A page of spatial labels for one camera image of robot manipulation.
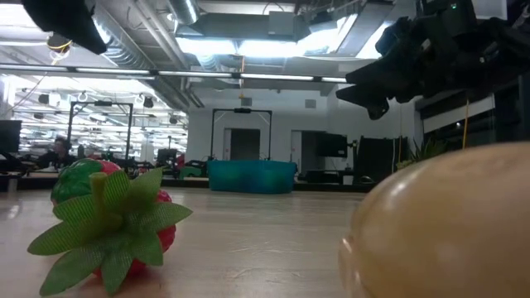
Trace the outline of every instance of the person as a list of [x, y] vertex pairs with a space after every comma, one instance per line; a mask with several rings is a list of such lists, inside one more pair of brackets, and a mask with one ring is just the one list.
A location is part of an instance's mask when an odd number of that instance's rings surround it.
[[69, 166], [75, 161], [75, 157], [68, 154], [68, 150], [71, 148], [70, 142], [63, 137], [57, 137], [53, 151], [49, 151], [45, 155], [39, 157], [37, 166], [40, 169], [48, 167], [55, 167], [56, 169], [64, 168]]

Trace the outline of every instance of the teal bin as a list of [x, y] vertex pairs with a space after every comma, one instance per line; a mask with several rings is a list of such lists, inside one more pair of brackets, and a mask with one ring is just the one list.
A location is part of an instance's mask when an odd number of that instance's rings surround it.
[[208, 161], [210, 189], [252, 194], [292, 192], [296, 163], [281, 161]]

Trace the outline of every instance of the desk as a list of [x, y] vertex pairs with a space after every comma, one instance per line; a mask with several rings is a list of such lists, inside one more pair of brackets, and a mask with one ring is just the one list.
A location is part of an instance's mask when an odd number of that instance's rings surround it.
[[[116, 298], [344, 297], [337, 243], [364, 195], [164, 189], [194, 213], [176, 225], [175, 244], [164, 254], [164, 266], [127, 280]], [[17, 214], [6, 220], [0, 209], [2, 297], [38, 297], [58, 258], [26, 252], [34, 237], [57, 223], [49, 197], [49, 190], [19, 191], [21, 206], [13, 206]], [[101, 281], [91, 276], [54, 297], [108, 296]]]

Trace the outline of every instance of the computer monitor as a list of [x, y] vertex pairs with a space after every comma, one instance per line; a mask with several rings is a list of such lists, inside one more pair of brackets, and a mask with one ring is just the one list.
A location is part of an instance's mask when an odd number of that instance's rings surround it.
[[327, 157], [348, 157], [348, 138], [346, 136], [324, 132], [317, 134], [316, 155]]
[[0, 150], [9, 153], [18, 153], [20, 146], [20, 131], [22, 121], [0, 120]]

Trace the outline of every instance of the door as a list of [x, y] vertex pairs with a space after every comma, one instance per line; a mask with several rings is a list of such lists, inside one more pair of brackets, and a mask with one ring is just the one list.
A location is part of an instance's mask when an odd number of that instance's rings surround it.
[[301, 173], [301, 131], [291, 131], [291, 162], [296, 163]]
[[230, 138], [231, 161], [259, 160], [259, 129], [232, 128]]
[[232, 129], [225, 128], [224, 139], [223, 139], [223, 156], [221, 157], [223, 161], [230, 160], [230, 147], [232, 146], [231, 142], [232, 142]]

